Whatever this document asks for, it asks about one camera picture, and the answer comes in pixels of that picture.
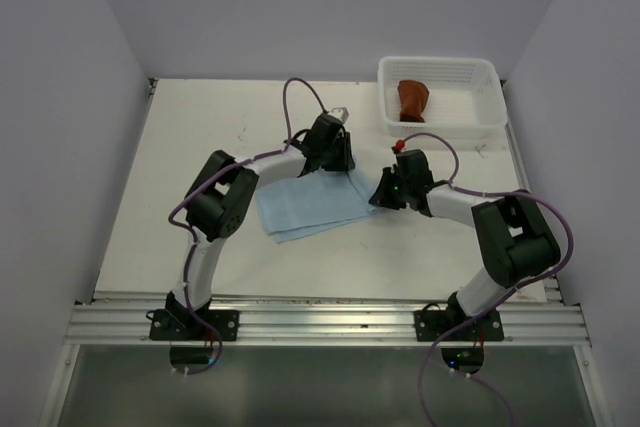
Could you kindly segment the light blue towel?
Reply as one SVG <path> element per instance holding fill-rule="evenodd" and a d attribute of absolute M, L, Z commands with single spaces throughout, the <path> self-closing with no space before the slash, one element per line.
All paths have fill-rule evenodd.
<path fill-rule="evenodd" d="M 359 168 L 349 172 L 319 170 L 262 187 L 256 200 L 265 233 L 283 243 L 377 214 L 379 209 L 369 203 L 374 190 Z"/>

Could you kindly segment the rust brown towel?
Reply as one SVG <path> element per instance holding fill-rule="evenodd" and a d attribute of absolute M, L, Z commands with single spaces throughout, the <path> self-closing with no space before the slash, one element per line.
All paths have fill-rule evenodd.
<path fill-rule="evenodd" d="M 430 96 L 427 86 L 419 81 L 405 79 L 398 83 L 397 92 L 400 100 L 399 120 L 424 123 L 424 111 Z"/>

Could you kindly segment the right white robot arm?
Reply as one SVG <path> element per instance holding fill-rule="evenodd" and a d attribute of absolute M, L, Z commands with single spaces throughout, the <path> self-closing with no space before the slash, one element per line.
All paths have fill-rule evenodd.
<path fill-rule="evenodd" d="M 450 182 L 434 180 L 422 151 L 397 145 L 393 152 L 396 161 L 382 170 L 369 203 L 467 225 L 475 230 L 482 259 L 478 273 L 449 297 L 445 309 L 425 306 L 415 313 L 416 337 L 435 340 L 449 332 L 454 339 L 468 339 L 496 313 L 501 297 L 560 262 L 558 242 L 528 192 L 463 193 Z"/>

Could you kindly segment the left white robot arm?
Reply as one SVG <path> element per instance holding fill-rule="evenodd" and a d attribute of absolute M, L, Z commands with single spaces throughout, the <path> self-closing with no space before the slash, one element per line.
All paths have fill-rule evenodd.
<path fill-rule="evenodd" d="M 208 312 L 211 286 L 226 240 L 242 225 L 259 186 L 318 169 L 348 172 L 355 168 L 348 111 L 320 114 L 308 129 L 289 135 L 268 152 L 241 159 L 223 150 L 211 154 L 185 198 L 169 214 L 169 223 L 186 230 L 189 247 L 176 286 L 154 315 L 151 337 L 162 340 L 219 339 Z"/>

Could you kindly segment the white plastic basket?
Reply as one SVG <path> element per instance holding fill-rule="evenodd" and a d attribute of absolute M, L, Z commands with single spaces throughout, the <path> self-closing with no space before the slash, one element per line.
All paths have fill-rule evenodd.
<path fill-rule="evenodd" d="M 398 92 L 404 80 L 429 91 L 424 121 L 400 119 Z M 380 116 L 393 136 L 433 132 L 449 140 L 497 137 L 508 122 L 506 103 L 494 65 L 481 58 L 386 56 L 377 70 Z"/>

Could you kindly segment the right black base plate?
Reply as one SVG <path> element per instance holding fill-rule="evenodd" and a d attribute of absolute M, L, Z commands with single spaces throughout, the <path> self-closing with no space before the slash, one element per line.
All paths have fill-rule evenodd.
<path fill-rule="evenodd" d="M 413 324 L 419 342 L 435 341 L 451 329 L 455 329 L 455 332 L 444 338 L 444 341 L 500 342 L 505 339 L 501 317 L 496 310 L 490 311 L 467 327 L 458 328 L 458 325 L 466 320 L 467 317 L 460 308 L 450 305 L 442 309 L 437 304 L 430 303 L 413 312 Z"/>

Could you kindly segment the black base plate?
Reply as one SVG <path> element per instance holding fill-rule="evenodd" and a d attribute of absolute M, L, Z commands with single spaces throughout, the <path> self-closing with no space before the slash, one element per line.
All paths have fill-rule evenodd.
<path fill-rule="evenodd" d="M 458 328 L 458 325 L 466 320 L 467 317 L 460 308 L 450 305 L 442 309 L 437 304 L 430 303 L 413 312 L 413 324 L 419 342 L 435 341 L 451 329 L 455 329 L 455 332 L 444 338 L 444 341 L 500 342 L 505 339 L 501 317 L 496 310 L 490 311 L 467 327 Z"/>
<path fill-rule="evenodd" d="M 184 321 L 176 320 L 165 309 L 148 311 L 146 318 L 151 322 L 149 338 L 153 341 L 204 341 L 213 340 L 213 327 L 223 342 L 237 339 L 240 312 L 237 310 L 206 310 L 198 313 L 201 322 L 187 315 Z"/>

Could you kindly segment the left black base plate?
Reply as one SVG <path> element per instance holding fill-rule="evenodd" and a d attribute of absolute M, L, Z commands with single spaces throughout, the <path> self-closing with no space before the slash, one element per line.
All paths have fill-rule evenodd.
<path fill-rule="evenodd" d="M 198 313 L 201 322 L 187 315 L 184 321 L 176 320 L 165 309 L 148 311 L 146 318 L 151 322 L 149 338 L 153 341 L 204 341 L 213 340 L 213 327 L 223 342 L 237 339 L 240 312 L 237 310 L 206 310 Z"/>

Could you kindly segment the aluminium mounting rail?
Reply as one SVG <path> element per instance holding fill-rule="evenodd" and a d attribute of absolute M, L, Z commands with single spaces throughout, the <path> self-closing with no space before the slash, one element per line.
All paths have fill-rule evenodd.
<path fill-rule="evenodd" d="M 145 345 L 158 297 L 99 299 L 74 307 L 67 345 Z M 231 346 L 409 347 L 419 345 L 422 307 L 411 301 L 218 297 L 211 307 L 229 315 Z M 508 303 L 480 321 L 461 344 L 587 346 L 582 311 L 560 303 Z"/>

